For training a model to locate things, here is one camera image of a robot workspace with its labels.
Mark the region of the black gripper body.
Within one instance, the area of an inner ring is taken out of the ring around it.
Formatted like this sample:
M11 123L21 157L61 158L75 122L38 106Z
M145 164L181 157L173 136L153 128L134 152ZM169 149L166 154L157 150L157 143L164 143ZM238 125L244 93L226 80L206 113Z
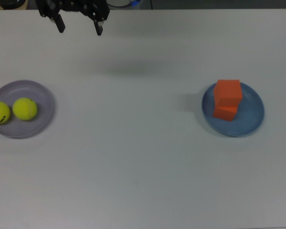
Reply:
M92 0L51 0L51 10L82 12L93 4Z

